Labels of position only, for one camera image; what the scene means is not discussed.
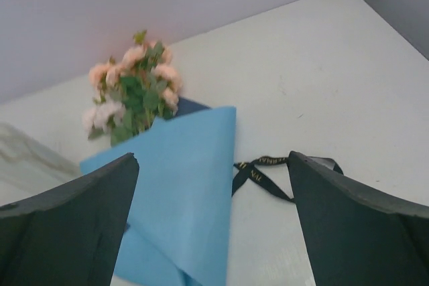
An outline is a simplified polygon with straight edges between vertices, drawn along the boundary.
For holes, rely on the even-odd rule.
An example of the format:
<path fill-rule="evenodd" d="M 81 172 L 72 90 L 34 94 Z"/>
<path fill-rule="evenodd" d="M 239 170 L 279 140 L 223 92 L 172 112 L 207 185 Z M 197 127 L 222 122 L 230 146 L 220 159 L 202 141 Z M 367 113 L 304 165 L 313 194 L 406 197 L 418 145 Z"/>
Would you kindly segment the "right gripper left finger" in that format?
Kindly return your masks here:
<path fill-rule="evenodd" d="M 109 285 L 139 165 L 132 153 L 1 207 L 2 285 Z"/>

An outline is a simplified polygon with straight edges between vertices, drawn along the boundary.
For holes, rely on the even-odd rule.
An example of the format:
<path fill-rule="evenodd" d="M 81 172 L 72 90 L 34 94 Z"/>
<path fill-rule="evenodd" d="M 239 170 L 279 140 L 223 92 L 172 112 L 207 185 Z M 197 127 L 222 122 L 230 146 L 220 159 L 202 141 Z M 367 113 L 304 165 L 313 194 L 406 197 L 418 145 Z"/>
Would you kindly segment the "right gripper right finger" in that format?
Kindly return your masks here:
<path fill-rule="evenodd" d="M 292 151 L 288 164 L 317 285 L 427 285 L 428 207 Z"/>

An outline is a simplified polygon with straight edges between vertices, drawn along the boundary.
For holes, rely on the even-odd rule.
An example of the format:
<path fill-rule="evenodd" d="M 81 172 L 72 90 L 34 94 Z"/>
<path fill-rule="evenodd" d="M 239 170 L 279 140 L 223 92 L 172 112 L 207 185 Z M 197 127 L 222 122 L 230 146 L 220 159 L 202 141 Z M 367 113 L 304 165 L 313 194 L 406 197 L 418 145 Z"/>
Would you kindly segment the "blue wrapping paper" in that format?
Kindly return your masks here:
<path fill-rule="evenodd" d="M 80 163 L 90 173 L 134 154 L 139 176 L 114 274 L 138 285 L 227 280 L 236 110 L 204 109 Z"/>

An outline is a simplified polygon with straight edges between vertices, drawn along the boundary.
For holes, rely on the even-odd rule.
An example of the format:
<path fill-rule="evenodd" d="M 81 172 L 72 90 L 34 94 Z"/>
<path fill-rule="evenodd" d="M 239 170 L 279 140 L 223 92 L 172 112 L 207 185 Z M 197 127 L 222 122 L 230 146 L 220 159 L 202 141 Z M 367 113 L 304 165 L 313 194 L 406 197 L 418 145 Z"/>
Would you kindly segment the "black gold-lettered ribbon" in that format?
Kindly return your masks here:
<path fill-rule="evenodd" d="M 234 196 L 237 190 L 250 179 L 272 196 L 294 204 L 294 198 L 289 197 L 274 181 L 261 170 L 257 169 L 258 165 L 266 167 L 286 165 L 288 167 L 289 160 L 288 157 L 262 156 L 250 162 L 235 163 L 233 166 L 237 170 L 237 173 L 233 178 L 231 195 Z"/>

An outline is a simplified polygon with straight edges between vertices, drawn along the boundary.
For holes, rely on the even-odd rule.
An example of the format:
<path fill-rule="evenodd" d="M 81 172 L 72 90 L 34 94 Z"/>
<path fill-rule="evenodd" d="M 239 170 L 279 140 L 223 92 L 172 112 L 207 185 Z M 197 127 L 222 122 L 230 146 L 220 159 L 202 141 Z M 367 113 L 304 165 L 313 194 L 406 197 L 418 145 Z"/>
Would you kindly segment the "pink flower stem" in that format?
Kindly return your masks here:
<path fill-rule="evenodd" d="M 115 146 L 150 129 L 156 118 L 171 119 L 178 112 L 182 77 L 172 65 L 172 52 L 146 34 L 143 29 L 133 35 L 121 60 L 110 57 L 90 69 L 94 106 L 82 116 L 88 140 L 108 136 Z"/>

